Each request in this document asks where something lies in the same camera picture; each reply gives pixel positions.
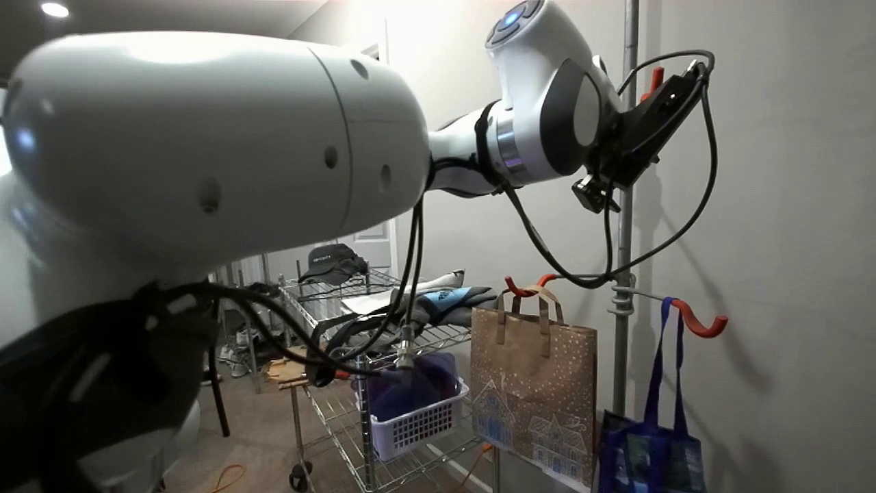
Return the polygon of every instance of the brown paper bag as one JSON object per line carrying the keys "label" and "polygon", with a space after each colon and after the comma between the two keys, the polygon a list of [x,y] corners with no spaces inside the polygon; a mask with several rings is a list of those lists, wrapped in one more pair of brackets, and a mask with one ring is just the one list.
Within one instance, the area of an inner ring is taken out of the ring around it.
{"label": "brown paper bag", "polygon": [[552,293],[540,315],[473,309],[471,397],[478,432],[575,490],[593,486],[596,331],[567,327]]}

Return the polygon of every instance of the white wall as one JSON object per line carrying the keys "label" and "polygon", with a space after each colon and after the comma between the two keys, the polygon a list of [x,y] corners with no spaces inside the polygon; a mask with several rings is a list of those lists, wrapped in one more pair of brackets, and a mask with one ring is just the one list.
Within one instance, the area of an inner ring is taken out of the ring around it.
{"label": "white wall", "polygon": [[[385,45],[433,126],[494,98],[481,42],[511,4],[332,0],[297,39]],[[620,75],[623,4],[567,0],[593,53]],[[867,0],[648,0],[642,56],[716,53],[716,194],[700,224],[638,269],[640,288],[678,293],[705,319],[731,315],[723,339],[686,339],[686,408],[719,493],[872,490],[876,477],[876,4]],[[689,117],[638,186],[635,249],[692,212],[705,179],[700,115]],[[600,223],[567,182],[525,189],[545,239],[577,272],[601,262]],[[501,197],[429,197],[427,273],[471,282],[533,280],[548,265]],[[609,293],[559,288],[575,323],[600,330],[600,393],[609,402]],[[653,306],[629,347],[629,410],[642,408]]]}

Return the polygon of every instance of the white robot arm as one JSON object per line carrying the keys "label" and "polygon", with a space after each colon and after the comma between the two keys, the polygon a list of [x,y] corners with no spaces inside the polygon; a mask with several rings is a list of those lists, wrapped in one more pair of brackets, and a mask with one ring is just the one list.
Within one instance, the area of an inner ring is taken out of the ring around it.
{"label": "white robot arm", "polygon": [[[0,490],[47,477],[37,471],[50,442],[41,393],[69,378],[56,373],[81,356],[70,351],[77,336],[106,339],[104,351],[128,356],[108,356],[106,369],[95,353],[91,382],[111,390],[95,399],[81,382],[69,382],[78,393],[74,405],[97,413],[81,413],[78,431],[143,408],[140,386],[126,395],[108,376],[126,376],[126,362],[159,376],[144,382],[155,390],[143,399],[151,397],[160,420],[106,423],[97,439],[66,431],[70,458],[185,416],[160,405],[191,405],[208,330],[170,323],[174,330],[143,335],[133,327],[130,336],[143,336],[133,345],[114,330],[137,305],[104,301],[154,280],[199,282],[245,254],[364,231],[414,209],[425,189],[478,197],[585,167],[590,186],[579,199],[608,209],[609,189],[635,184],[702,89],[692,68],[648,105],[620,110],[600,60],[548,0],[504,15],[488,49],[501,98],[437,132],[425,130],[419,102],[389,67],[332,47],[100,34],[28,56],[3,110],[14,173],[0,179],[0,239],[17,231],[30,246],[24,320],[37,330],[0,347],[0,454],[17,458],[0,471]],[[0,253],[3,265],[28,261],[14,253]]]}

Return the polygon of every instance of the ceiling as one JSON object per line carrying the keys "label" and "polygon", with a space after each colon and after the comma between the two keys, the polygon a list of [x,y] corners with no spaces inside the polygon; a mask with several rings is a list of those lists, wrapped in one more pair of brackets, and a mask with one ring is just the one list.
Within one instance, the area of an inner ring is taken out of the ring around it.
{"label": "ceiling", "polygon": [[66,34],[229,31],[293,39],[327,0],[69,0],[70,20],[50,21],[37,0],[0,0],[0,86],[33,47]]}

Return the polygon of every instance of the blue shopping bag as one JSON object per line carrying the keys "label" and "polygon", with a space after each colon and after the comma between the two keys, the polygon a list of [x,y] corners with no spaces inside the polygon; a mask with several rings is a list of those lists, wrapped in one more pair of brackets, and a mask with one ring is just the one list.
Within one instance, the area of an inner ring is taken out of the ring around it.
{"label": "blue shopping bag", "polygon": [[659,306],[659,343],[652,368],[646,420],[633,423],[618,413],[605,413],[600,439],[600,493],[705,493],[700,442],[686,435],[682,399],[683,364],[683,320],[678,319],[676,336],[676,423],[656,424],[659,382],[661,382],[661,335],[674,299]]}

